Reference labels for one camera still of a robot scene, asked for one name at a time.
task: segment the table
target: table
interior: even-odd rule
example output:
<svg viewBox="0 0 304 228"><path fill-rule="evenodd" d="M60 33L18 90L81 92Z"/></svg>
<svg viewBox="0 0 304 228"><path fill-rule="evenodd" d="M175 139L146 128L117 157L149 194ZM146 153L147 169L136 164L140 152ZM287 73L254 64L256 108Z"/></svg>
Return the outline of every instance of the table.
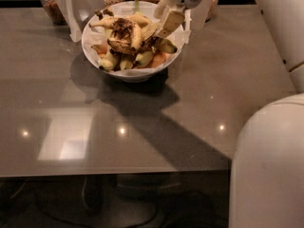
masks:
<svg viewBox="0 0 304 228"><path fill-rule="evenodd" d="M166 71L93 67L40 8L0 9L0 177L229 170L260 108L295 94L256 6L218 6Z"/></svg>

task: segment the glossy table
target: glossy table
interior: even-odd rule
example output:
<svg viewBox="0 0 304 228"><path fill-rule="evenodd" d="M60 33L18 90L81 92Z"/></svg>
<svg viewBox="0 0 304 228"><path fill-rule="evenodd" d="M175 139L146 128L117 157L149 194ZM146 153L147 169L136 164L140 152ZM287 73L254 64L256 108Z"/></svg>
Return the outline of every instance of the glossy table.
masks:
<svg viewBox="0 0 304 228"><path fill-rule="evenodd" d="M139 84L93 67L42 9L0 9L0 177L227 170L261 107L295 94L256 6L220 6Z"/></svg>

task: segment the robotic hand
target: robotic hand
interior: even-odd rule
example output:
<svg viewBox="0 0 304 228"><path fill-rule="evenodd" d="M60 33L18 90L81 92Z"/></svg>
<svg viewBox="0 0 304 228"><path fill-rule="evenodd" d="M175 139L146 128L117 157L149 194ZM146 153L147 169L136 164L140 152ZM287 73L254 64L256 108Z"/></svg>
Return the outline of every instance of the robotic hand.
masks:
<svg viewBox="0 0 304 228"><path fill-rule="evenodd" d="M161 0L154 11L160 20L156 35L166 38L174 32L185 19L185 11L197 7L202 0Z"/></svg>

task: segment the bowl of food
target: bowl of food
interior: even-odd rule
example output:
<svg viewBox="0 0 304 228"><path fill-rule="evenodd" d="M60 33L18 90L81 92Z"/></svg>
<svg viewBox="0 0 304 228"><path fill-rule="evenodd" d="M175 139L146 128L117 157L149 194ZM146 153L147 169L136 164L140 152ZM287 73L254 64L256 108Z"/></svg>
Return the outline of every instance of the bowl of food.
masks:
<svg viewBox="0 0 304 228"><path fill-rule="evenodd" d="M157 5L128 1L97 10L86 24L82 47L101 72L125 82L142 82L166 69L181 53L180 26L167 38L155 36Z"/></svg>

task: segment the white bowl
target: white bowl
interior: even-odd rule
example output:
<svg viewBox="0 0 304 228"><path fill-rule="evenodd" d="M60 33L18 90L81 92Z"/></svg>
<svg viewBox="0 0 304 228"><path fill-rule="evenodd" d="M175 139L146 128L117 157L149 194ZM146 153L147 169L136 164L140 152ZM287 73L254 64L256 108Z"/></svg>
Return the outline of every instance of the white bowl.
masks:
<svg viewBox="0 0 304 228"><path fill-rule="evenodd" d="M126 16L134 13L134 5L135 3L133 1L130 1L119 3L111 7L114 9L114 15ZM145 16L149 17L153 22L158 21L153 17L155 7L155 4L142 1L140 2L140 11ZM91 48L91 46L95 44L106 44L105 30L103 28L90 28L88 25L89 23L97 20L99 20L98 16L94 15L86 24L82 36L82 47L88 61L95 67L99 68L99 57L96 51ZM163 64L155 68L128 69L123 71L108 72L101 70L101 72L130 83L145 81L152 77L154 74L167 68L179 56L179 54L181 53L182 46L184 44L182 33L183 29L182 26L180 26L174 33L172 33L168 37L178 47L178 51L175 54L170 54Z"/></svg>

